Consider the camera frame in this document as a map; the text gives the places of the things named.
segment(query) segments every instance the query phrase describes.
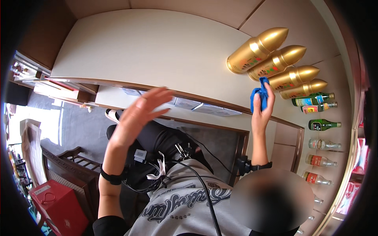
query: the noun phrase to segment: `gold bullet-shaped bottle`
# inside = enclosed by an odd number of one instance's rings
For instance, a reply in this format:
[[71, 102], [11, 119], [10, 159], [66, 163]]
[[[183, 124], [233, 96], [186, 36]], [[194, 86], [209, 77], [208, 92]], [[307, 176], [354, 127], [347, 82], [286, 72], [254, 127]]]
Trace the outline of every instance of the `gold bullet-shaped bottle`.
[[227, 67], [236, 74], [246, 72], [277, 50], [285, 41], [288, 32], [288, 28], [275, 27], [248, 39], [227, 58]]
[[251, 79], [258, 81], [260, 77], [271, 77], [283, 72], [289, 66], [302, 59], [306, 52], [306, 47], [290, 45], [273, 52], [265, 61], [248, 70]]
[[328, 83], [324, 80], [313, 79], [309, 82], [303, 83], [299, 87], [281, 90], [280, 95], [283, 99], [305, 97], [310, 95], [311, 93], [322, 91], [325, 87], [327, 87], [327, 85]]
[[269, 77], [269, 84], [274, 91], [298, 87], [315, 78], [319, 71], [319, 68], [314, 66], [289, 67], [286, 71]]

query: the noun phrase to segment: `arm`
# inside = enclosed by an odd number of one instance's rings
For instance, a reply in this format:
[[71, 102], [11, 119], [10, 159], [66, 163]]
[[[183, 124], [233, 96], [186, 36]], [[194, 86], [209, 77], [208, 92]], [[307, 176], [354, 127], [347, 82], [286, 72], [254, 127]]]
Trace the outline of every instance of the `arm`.
[[[173, 91], [166, 88], [154, 88], [143, 94], [127, 110], [122, 113], [109, 143], [106, 147], [102, 169], [109, 175], [120, 175], [124, 169], [126, 153], [143, 126], [148, 121], [166, 113], [169, 109], [153, 112], [163, 103], [172, 100]], [[99, 178], [100, 202], [98, 218], [104, 216], [122, 216], [119, 205], [121, 185], [112, 185], [101, 175]]]
[[273, 105], [276, 96], [274, 95], [273, 90], [269, 84], [265, 83], [264, 86], [268, 91], [268, 101], [266, 109], [260, 111], [261, 100], [259, 94], [255, 94], [253, 98], [254, 113], [252, 115], [252, 165], [268, 164], [268, 155], [266, 154], [265, 129], [273, 112]]

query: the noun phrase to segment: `gray floor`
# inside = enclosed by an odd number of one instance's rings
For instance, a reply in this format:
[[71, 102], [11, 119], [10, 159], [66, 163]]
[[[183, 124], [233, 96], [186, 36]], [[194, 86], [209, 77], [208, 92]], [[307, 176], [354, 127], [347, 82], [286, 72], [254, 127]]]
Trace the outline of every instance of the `gray floor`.
[[[32, 93], [28, 102], [28, 106], [30, 107], [45, 110], [60, 110], [60, 115], [62, 116], [61, 143], [57, 145], [49, 139], [42, 139], [41, 145], [56, 155], [81, 146], [85, 150], [85, 153], [81, 154], [82, 156], [102, 163], [108, 143], [106, 130], [108, 126], [115, 124], [105, 117], [104, 113], [106, 109], [95, 106], [92, 112], [89, 113], [87, 109], [79, 108], [77, 105], [70, 103], [64, 103], [63, 106], [55, 106], [52, 105], [52, 103], [54, 103], [54, 99], [35, 93]], [[236, 132], [191, 125], [172, 120], [156, 119], [156, 121], [171, 128], [178, 128], [192, 135], [195, 139], [205, 144], [215, 156], [231, 169], [237, 144]], [[230, 174], [203, 148], [203, 146], [201, 146], [201, 148], [205, 159], [213, 168], [214, 174], [228, 183]]]

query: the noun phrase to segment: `blue cloth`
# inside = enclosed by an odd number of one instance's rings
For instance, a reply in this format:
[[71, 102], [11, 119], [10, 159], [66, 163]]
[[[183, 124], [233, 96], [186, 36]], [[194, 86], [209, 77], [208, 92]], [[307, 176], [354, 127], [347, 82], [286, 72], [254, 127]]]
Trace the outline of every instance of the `blue cloth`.
[[261, 111], [263, 111], [266, 108], [267, 101], [268, 101], [268, 91], [266, 90], [264, 83], [269, 84], [269, 80], [266, 77], [260, 77], [260, 82], [261, 82], [261, 88], [255, 88], [252, 91], [250, 100], [251, 100], [251, 111], [253, 113], [253, 98], [255, 96], [255, 93], [260, 94], [260, 100], [261, 100]]

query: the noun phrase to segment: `right hand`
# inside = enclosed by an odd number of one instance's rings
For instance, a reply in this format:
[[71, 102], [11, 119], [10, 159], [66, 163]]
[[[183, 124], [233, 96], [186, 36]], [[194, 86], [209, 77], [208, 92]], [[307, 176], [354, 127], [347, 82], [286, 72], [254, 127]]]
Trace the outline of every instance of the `right hand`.
[[253, 97], [252, 134], [254, 136], [265, 135], [265, 129], [273, 112], [274, 100], [276, 96], [268, 83], [264, 83], [268, 92], [268, 101], [265, 110], [261, 111], [261, 99], [259, 94]]

